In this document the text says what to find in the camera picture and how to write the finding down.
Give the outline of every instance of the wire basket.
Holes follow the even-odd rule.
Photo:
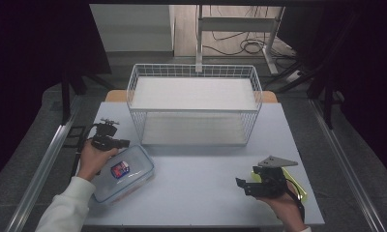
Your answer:
[[[127,91],[144,145],[244,146],[261,99],[254,66],[137,64]]]

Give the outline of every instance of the clear plastic box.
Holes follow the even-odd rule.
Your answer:
[[[262,91],[254,66],[139,64],[127,103],[141,144],[244,146]]]
[[[114,202],[130,190],[142,186],[154,174],[155,165],[139,145],[134,145],[108,160],[92,183],[97,202]]]

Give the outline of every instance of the gray floor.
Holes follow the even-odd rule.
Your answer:
[[[108,54],[113,74],[102,75],[118,89],[125,89],[135,63],[184,63],[193,64],[194,58],[173,58],[168,54],[114,53]],[[205,59],[207,64],[251,64],[255,65],[260,81],[266,83],[267,66],[262,59]],[[85,78],[88,92],[83,96],[86,104],[81,107],[74,126],[89,126],[94,120],[99,104],[107,90]],[[285,78],[272,84],[275,89],[286,83]],[[305,91],[309,83],[298,86],[284,94],[278,94],[285,116],[294,136],[300,156],[310,178],[321,213],[326,224],[314,225],[313,231],[371,231],[357,199],[342,174],[335,155],[318,124]],[[0,174],[0,231],[4,231],[17,204],[34,172],[36,171],[48,144],[61,122],[60,86],[54,86],[44,93],[43,107],[15,151],[3,172]],[[379,212],[387,231],[387,171],[350,126],[337,105],[333,107],[334,132],[344,148],[355,173],[361,180],[372,203]],[[33,231],[41,214],[55,194],[67,186],[74,162],[74,149],[63,148],[53,165],[45,186],[28,218],[23,231]],[[126,231],[205,231],[206,229],[134,229]],[[83,231],[122,231],[86,226]],[[249,229],[208,229],[206,231],[258,231]],[[262,231],[282,231],[280,228],[263,228]]]

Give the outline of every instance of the container lid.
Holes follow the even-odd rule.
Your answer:
[[[114,200],[114,195],[120,195],[154,173],[154,163],[145,149],[134,145],[117,156],[109,159],[92,183],[96,186],[94,192],[97,202]]]

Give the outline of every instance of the sticker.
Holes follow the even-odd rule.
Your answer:
[[[111,167],[111,174],[116,179],[127,175],[130,172],[130,166],[125,161],[120,161]]]

